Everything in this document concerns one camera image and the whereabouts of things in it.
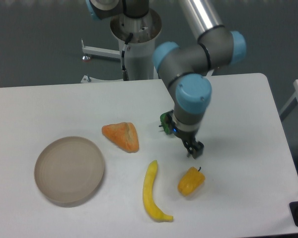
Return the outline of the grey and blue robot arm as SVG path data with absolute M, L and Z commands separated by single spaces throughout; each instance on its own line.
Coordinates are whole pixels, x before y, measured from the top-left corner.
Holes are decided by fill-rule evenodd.
M 203 73 L 243 60 L 245 38 L 225 28 L 208 0 L 180 1 L 196 39 L 184 49 L 175 42 L 155 45 L 162 22 L 147 0 L 88 0 L 86 6 L 94 20 L 110 18 L 119 50 L 83 46 L 84 58 L 118 59 L 125 81 L 160 77 L 174 101 L 173 110 L 160 116 L 161 127 L 182 140 L 189 156 L 201 156 L 204 145 L 195 136 L 212 93 Z

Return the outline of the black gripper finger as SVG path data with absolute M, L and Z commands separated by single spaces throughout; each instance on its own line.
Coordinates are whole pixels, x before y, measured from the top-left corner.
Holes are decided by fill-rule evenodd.
M 168 111 L 163 114 L 163 130 L 164 131 L 175 131 L 172 116 L 173 116 L 173 111 Z
M 197 141 L 195 137 L 183 139 L 182 143 L 184 147 L 187 149 L 187 157 L 197 159 L 199 156 L 203 154 L 204 144 L 200 141 Z

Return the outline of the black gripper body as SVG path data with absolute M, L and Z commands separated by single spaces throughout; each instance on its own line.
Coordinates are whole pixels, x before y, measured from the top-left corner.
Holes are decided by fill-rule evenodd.
M 195 140 L 196 134 L 200 128 L 201 122 L 195 124 L 184 124 L 175 116 L 171 116 L 169 123 L 170 134 L 175 135 L 181 140 Z

